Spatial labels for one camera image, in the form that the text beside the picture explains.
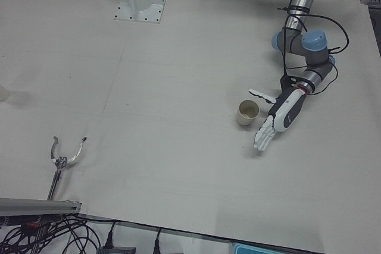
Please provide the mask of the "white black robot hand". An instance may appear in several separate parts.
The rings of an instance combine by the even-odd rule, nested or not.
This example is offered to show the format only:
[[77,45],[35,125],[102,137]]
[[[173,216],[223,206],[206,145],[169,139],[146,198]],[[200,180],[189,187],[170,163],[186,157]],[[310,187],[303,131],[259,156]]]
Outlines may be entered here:
[[298,87],[284,90],[277,98],[266,95],[254,89],[248,92],[265,100],[273,106],[268,111],[268,116],[254,137],[254,148],[265,151],[273,137],[278,132],[286,131],[301,111],[307,93]]

